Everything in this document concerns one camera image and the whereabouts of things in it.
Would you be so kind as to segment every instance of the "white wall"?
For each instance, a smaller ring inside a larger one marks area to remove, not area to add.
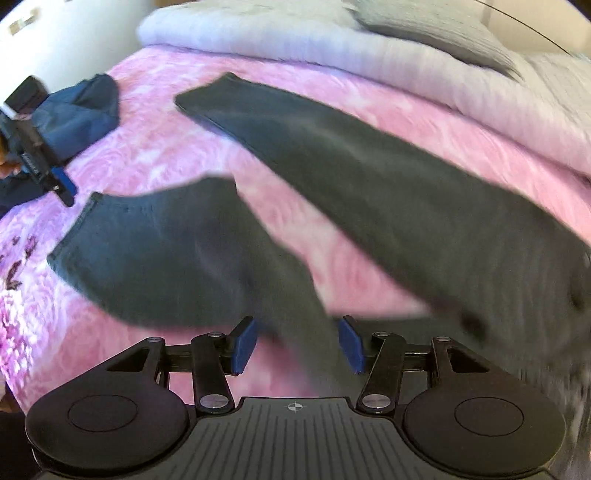
[[[39,19],[11,36],[33,8]],[[0,102],[28,75],[53,92],[104,73],[140,48],[135,28],[153,9],[153,0],[24,0],[0,22]]]

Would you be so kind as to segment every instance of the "blue gripper pad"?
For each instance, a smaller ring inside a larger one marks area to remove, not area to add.
[[[78,193],[78,188],[74,185],[74,182],[70,180],[70,177],[66,175],[63,168],[53,167],[51,172],[64,184],[64,187],[70,192],[70,194],[72,194],[72,196],[75,196]]]
[[[345,319],[339,320],[339,344],[356,374],[365,372],[365,356],[361,337]]]
[[[234,340],[232,375],[241,375],[256,347],[256,320],[252,320],[242,334]]]

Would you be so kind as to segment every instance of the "gray pillow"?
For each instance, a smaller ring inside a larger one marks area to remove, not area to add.
[[[517,72],[511,53],[457,0],[355,0],[367,30],[445,51],[505,75]]]

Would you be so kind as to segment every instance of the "ribbed black surface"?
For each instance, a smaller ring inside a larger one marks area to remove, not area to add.
[[[302,408],[293,411],[289,405]],[[58,480],[46,474],[40,480]],[[247,398],[198,422],[187,442],[133,480],[452,480],[416,457],[388,421],[341,398]],[[531,480],[551,480],[539,473]]]

